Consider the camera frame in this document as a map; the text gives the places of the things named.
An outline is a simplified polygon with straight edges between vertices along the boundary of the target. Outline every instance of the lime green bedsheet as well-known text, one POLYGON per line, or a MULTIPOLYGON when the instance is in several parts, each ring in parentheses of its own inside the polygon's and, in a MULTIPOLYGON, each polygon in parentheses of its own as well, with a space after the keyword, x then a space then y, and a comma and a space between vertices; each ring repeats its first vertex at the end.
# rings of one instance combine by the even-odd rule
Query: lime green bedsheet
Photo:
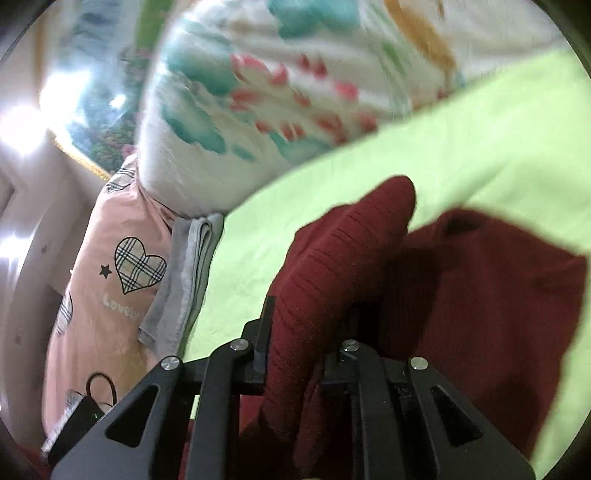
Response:
MULTIPOLYGON (((416 229, 455 205, 475 207, 580 253, 591 251, 591 81, 574 53, 506 69, 453 99, 301 167, 228 216, 186 359, 207 356, 257 318, 297 229, 396 174, 417 189, 416 229)), ((543 476, 591 406, 591 322, 563 365, 537 442, 543 476)))

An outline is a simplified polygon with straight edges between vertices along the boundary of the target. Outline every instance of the plaid heart print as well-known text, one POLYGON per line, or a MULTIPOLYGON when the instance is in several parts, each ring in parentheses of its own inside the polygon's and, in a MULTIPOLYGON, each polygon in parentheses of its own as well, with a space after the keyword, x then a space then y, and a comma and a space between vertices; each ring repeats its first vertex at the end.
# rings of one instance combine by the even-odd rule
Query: plaid heart print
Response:
POLYGON ((117 190, 123 190, 124 188, 131 185, 131 182, 135 178, 135 168, 120 168, 115 175, 111 177, 109 183, 105 185, 105 191, 107 193, 116 192, 117 190))
POLYGON ((68 325, 72 321, 74 315, 74 304, 72 302, 72 296, 67 291, 60 303, 60 309, 57 311, 56 318, 56 333, 57 336, 61 337, 68 328, 68 325))
POLYGON ((115 269, 121 280, 123 294, 156 285, 166 272, 166 260, 158 255, 146 255, 139 238, 124 238, 115 248, 115 269))

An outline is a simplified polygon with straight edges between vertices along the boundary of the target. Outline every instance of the silver bolt head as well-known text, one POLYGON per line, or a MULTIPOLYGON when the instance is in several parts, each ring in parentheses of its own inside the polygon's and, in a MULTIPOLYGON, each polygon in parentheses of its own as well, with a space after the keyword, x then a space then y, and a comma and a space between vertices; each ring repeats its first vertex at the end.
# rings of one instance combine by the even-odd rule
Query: silver bolt head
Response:
POLYGON ((230 343, 230 348, 235 352, 242 352, 248 348, 249 342, 245 338, 237 338, 236 340, 232 340, 230 343))
POLYGON ((429 362, 427 362, 422 356, 415 356, 411 358, 410 366, 415 370, 426 370, 429 366, 429 362))
POLYGON ((353 353, 359 350, 359 342, 357 340, 345 340, 340 347, 345 352, 353 353))
POLYGON ((172 355, 168 356, 166 358, 163 358, 163 360, 160 362, 160 366, 168 371, 178 368, 178 366, 180 364, 181 364, 181 361, 179 360, 179 358, 177 356, 172 356, 172 355))

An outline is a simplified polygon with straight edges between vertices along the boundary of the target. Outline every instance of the star print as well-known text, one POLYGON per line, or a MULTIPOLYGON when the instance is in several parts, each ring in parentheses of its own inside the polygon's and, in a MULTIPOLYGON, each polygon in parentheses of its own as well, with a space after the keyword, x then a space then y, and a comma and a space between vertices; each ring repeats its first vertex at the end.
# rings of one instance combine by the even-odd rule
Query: star print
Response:
POLYGON ((100 273, 99 275, 102 275, 103 277, 107 278, 109 275, 111 275, 113 272, 111 270, 109 270, 109 266, 104 266, 101 265, 100 266, 100 273))

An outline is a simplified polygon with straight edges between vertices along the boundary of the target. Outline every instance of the folded towel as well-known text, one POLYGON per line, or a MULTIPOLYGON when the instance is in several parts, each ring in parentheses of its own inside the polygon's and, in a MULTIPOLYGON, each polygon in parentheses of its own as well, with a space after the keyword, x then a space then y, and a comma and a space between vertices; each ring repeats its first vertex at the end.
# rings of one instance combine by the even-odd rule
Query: folded towel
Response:
POLYGON ((138 335, 159 358, 183 354, 186 334, 203 304, 209 266, 222 231, 219 213, 174 221, 168 268, 138 335))

